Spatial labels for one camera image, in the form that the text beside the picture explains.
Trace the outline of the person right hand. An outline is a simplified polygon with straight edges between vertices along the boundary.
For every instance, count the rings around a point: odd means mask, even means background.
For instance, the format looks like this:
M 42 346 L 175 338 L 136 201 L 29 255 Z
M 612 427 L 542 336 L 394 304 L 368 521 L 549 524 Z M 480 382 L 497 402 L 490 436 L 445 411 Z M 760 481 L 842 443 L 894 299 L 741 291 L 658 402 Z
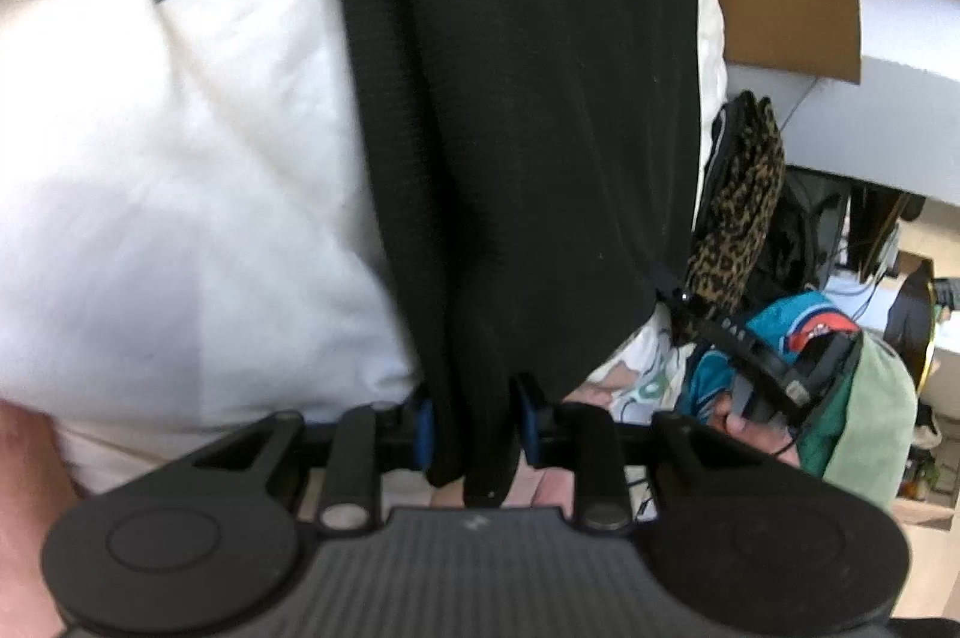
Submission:
M 788 430 L 765 425 L 765 423 L 750 422 L 742 415 L 736 414 L 732 407 L 732 397 L 727 393 L 721 393 L 716 397 L 713 413 L 709 418 L 709 427 L 726 433 L 727 436 L 744 445 L 752 446 L 755 450 L 770 454 L 793 468 L 797 468 L 800 464 L 794 438 Z

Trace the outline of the person left hand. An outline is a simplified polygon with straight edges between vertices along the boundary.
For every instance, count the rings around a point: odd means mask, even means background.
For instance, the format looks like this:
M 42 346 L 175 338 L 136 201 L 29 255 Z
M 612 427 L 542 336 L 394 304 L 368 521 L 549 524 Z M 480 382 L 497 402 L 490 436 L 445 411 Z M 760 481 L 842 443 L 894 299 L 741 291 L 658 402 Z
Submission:
M 41 552 L 52 524 L 78 501 L 43 414 L 2 404 L 2 635 L 57 636 Z

